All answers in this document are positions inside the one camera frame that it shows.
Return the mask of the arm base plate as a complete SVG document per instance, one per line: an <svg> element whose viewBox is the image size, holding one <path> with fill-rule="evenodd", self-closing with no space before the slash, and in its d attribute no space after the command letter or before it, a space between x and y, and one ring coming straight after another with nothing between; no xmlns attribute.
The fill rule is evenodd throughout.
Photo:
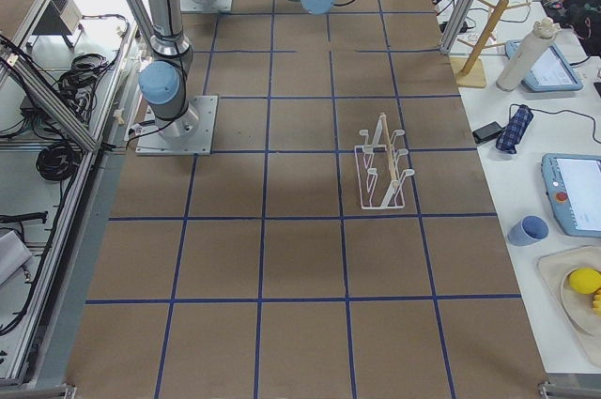
<svg viewBox="0 0 601 399"><path fill-rule="evenodd" d="M135 152L139 156L187 156L209 155L217 114L217 96L195 96L189 99L189 107L183 117L167 125L159 121L155 125L154 113L146 107L145 118L151 124L138 130Z"/></svg>
<svg viewBox="0 0 601 399"><path fill-rule="evenodd" d="M226 14L231 12L233 0L179 0L184 14Z"/></svg>

